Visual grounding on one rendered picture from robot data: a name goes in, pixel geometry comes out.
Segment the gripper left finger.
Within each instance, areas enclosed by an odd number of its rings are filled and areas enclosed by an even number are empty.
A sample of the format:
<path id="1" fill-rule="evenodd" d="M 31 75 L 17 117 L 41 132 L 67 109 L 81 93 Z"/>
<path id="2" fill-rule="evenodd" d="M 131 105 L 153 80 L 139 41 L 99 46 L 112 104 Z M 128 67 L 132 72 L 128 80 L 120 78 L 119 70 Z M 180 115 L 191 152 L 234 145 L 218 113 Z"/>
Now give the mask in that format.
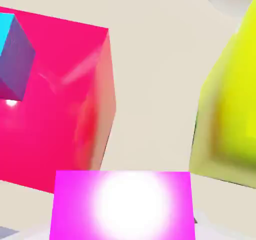
<path id="1" fill-rule="evenodd" d="M 0 240 L 50 240 L 50 228 L 50 222 L 24 230 L 0 226 Z"/>

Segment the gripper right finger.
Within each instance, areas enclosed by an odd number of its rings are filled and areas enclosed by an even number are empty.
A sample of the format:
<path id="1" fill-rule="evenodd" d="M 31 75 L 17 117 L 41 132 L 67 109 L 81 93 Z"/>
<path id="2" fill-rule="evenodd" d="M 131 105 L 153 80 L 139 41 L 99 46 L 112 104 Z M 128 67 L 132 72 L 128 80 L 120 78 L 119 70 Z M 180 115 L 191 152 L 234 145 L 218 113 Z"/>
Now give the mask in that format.
<path id="1" fill-rule="evenodd" d="M 200 210 L 194 210 L 195 240 L 256 240 L 237 231 L 229 230 L 209 221 Z"/>

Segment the small magenta cube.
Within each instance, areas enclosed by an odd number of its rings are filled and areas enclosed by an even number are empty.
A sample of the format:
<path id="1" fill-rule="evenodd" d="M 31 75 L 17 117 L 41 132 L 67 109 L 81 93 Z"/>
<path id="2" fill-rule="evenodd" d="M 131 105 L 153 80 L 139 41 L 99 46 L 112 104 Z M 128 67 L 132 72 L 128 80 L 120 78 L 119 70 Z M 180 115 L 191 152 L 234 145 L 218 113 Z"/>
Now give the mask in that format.
<path id="1" fill-rule="evenodd" d="M 196 240 L 188 172 L 58 171 L 49 240 Z"/>

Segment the small cyan cube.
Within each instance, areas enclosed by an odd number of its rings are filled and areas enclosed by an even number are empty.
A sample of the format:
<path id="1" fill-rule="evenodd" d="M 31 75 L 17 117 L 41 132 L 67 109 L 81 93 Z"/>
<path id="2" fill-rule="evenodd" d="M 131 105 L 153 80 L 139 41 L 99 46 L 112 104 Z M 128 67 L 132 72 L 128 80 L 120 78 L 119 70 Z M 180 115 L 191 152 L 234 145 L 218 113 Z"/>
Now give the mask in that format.
<path id="1" fill-rule="evenodd" d="M 35 54 L 16 16 L 0 13 L 0 99 L 23 100 Z"/>

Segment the large pink box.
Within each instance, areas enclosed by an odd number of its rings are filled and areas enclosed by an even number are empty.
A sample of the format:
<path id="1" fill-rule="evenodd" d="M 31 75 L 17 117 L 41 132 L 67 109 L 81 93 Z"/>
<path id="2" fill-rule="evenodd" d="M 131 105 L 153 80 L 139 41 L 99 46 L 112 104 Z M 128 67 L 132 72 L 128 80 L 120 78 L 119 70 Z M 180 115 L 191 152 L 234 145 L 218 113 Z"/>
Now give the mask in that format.
<path id="1" fill-rule="evenodd" d="M 54 191 L 57 170 L 99 169 L 116 112 L 108 28 L 0 7 L 35 49 L 22 101 L 0 99 L 0 182 Z"/>

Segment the large yellow box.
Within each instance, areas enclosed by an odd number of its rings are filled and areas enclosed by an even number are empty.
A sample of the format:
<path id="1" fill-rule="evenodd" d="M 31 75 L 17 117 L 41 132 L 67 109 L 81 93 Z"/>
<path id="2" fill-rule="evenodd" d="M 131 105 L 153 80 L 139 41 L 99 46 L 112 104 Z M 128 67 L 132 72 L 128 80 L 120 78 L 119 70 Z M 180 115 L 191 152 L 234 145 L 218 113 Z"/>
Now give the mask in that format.
<path id="1" fill-rule="evenodd" d="M 256 189 L 256 0 L 200 90 L 189 171 Z"/>

